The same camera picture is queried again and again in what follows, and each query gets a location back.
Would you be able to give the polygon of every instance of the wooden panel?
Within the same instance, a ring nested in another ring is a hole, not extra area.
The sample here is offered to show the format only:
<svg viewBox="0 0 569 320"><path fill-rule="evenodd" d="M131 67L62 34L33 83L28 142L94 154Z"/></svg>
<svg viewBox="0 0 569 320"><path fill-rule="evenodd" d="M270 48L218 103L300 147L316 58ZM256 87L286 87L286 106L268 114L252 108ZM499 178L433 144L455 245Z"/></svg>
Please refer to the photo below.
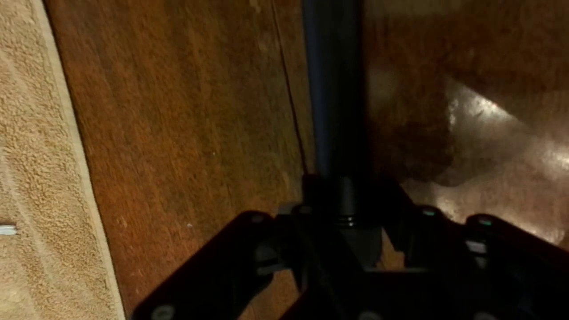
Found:
<svg viewBox="0 0 569 320"><path fill-rule="evenodd" d="M298 199L270 2L48 10L128 313L238 211ZM279 293L249 314L282 309Z"/></svg>

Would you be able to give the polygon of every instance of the metal pole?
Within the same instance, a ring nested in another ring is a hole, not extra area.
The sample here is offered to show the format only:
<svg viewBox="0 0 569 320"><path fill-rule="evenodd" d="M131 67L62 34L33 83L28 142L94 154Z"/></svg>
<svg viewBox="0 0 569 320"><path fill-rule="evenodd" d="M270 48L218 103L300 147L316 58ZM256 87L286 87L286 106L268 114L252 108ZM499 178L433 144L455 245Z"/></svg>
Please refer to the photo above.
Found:
<svg viewBox="0 0 569 320"><path fill-rule="evenodd" d="M361 0L304 0L316 174L368 178Z"/></svg>

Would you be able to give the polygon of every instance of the black mount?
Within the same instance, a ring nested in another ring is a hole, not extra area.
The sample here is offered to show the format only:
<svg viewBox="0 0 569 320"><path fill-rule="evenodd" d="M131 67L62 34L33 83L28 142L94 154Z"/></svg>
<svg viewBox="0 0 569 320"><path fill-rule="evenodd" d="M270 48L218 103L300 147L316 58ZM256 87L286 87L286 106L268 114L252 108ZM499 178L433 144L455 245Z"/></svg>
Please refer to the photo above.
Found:
<svg viewBox="0 0 569 320"><path fill-rule="evenodd" d="M569 256L492 215L455 224L371 178L362 122L359 0L304 0L316 174L272 217L240 213L135 311L136 320L238 318L289 268L298 300L282 318L569 318ZM380 233L405 272L377 268Z"/></svg>

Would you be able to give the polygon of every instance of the wooden surface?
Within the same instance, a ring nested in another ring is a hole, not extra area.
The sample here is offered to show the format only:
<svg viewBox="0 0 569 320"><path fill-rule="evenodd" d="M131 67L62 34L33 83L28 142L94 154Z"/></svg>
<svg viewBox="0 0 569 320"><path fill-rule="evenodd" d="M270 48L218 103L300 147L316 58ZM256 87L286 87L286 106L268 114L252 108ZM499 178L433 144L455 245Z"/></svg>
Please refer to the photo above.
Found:
<svg viewBox="0 0 569 320"><path fill-rule="evenodd" d="M298 0L48 7L129 311L236 211L297 199L284 74L311 146ZM457 220L490 211L563 245L567 9L368 0L377 170ZM250 314L273 318L281 297Z"/></svg>
<svg viewBox="0 0 569 320"><path fill-rule="evenodd" d="M298 199L272 5L46 3L129 313L231 217Z"/></svg>
<svg viewBox="0 0 569 320"><path fill-rule="evenodd" d="M0 318L120 320L69 92L40 0L0 0Z"/></svg>

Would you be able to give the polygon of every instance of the thin wire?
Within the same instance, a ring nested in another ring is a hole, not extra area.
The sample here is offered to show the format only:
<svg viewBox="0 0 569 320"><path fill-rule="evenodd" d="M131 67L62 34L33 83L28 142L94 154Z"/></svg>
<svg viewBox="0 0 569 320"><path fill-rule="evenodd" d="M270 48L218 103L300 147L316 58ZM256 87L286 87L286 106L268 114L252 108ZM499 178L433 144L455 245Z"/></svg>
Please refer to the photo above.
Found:
<svg viewBox="0 0 569 320"><path fill-rule="evenodd" d="M282 73L284 73L284 85L286 85L288 105L289 105L289 112L291 112L291 122L293 122L297 144L298 144L300 167L302 167L302 172L307 174L305 151L304 151L302 135L300 135L298 114L297 114L295 99L291 96L291 85L289 85L289 76L288 76L288 67L286 67L286 55L282 50L281 28L279 28L273 2L270 2L270 9L272 9L272 23L273 23L277 41L279 41L281 66L282 66Z"/></svg>

